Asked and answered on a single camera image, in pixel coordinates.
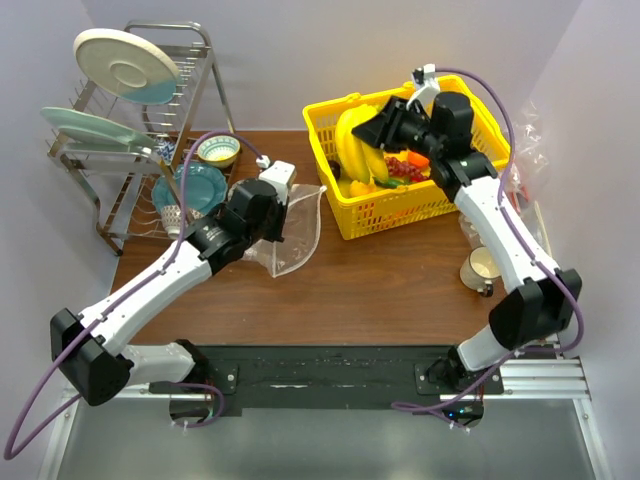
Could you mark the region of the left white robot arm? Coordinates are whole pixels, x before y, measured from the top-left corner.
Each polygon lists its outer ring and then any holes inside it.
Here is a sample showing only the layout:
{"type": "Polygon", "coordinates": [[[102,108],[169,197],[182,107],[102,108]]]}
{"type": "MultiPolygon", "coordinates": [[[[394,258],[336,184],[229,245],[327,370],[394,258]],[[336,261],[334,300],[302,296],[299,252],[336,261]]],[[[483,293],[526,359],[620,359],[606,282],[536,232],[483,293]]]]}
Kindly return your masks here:
{"type": "Polygon", "coordinates": [[[182,240],[124,287],[80,313],[56,313],[50,321],[52,360],[80,397],[98,406],[135,382],[200,390],[207,368],[193,348],[171,343],[144,361],[129,342],[175,299],[241,259],[256,242],[282,241],[290,191],[276,180],[236,183],[228,201],[190,224],[182,240]]]}

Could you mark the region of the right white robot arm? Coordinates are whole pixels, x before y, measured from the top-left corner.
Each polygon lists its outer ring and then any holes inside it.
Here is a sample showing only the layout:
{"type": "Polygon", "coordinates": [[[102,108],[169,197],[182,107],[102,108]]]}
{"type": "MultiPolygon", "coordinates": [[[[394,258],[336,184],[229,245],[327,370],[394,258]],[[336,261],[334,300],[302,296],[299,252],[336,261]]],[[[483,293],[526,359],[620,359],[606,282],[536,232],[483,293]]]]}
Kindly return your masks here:
{"type": "Polygon", "coordinates": [[[565,330],[576,315],[582,280],[539,247],[505,198],[502,177],[472,145],[474,111],[467,96],[435,96],[429,114],[391,97],[353,135],[388,152],[410,150],[428,158],[430,176],[475,227],[501,275],[506,297],[486,327],[459,344],[445,369],[448,386],[469,392],[481,371],[510,352],[565,330]]]}

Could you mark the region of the clear zip top bag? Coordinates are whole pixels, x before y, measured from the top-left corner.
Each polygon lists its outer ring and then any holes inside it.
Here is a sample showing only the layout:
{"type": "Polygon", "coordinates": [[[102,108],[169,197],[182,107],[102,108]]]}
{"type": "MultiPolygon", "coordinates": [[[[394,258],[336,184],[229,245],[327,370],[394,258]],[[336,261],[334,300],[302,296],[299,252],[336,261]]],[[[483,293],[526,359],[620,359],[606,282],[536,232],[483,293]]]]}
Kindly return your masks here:
{"type": "Polygon", "coordinates": [[[325,192],[325,186],[294,184],[282,231],[284,241],[260,240],[245,252],[243,260],[261,265],[272,278],[301,268],[319,244],[320,207],[325,192]]]}

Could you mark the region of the yellow banana bunch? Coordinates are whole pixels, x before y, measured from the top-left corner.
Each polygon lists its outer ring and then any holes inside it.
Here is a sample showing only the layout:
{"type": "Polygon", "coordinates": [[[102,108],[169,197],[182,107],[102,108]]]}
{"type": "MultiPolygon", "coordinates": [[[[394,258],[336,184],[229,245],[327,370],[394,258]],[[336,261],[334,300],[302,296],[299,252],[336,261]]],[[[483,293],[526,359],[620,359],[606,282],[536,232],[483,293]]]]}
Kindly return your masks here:
{"type": "Polygon", "coordinates": [[[344,111],[335,129],[335,143],[343,170],[352,179],[369,184],[377,179],[386,182],[389,172],[380,149],[370,147],[355,137],[352,130],[360,124],[371,120],[378,110],[371,105],[363,104],[344,111]]]}

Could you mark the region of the yellow plastic shopping basket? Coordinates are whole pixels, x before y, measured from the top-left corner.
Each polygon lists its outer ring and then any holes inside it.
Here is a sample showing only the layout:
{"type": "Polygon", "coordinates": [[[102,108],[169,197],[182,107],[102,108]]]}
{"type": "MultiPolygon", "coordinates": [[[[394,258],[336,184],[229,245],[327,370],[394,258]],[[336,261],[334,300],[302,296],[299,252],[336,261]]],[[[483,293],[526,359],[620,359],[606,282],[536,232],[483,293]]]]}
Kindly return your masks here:
{"type": "MultiPolygon", "coordinates": [[[[472,145],[491,160],[497,171],[503,171],[508,164],[510,147],[489,109],[472,93],[460,76],[443,75],[439,78],[439,84],[443,91],[455,91],[469,97],[474,109],[472,145]]],[[[302,111],[319,179],[327,187],[326,196],[331,210],[340,233],[346,240],[457,210],[431,180],[347,198],[331,173],[328,162],[339,159],[335,145],[335,127],[344,111],[364,104],[380,109],[391,96],[409,98],[413,92],[412,83],[406,82],[394,89],[365,95],[351,93],[341,98],[310,104],[302,111]]]]}

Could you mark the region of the yellow lemon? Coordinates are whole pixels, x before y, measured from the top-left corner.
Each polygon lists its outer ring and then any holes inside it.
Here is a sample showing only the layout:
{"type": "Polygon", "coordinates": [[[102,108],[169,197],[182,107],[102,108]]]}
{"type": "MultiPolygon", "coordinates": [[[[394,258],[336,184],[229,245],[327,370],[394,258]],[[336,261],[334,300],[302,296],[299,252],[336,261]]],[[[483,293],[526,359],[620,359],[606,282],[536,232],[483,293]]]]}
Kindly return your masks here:
{"type": "Polygon", "coordinates": [[[351,198],[357,198],[378,191],[377,186],[374,183],[365,184],[363,182],[353,180],[349,185],[349,195],[351,198]]]}

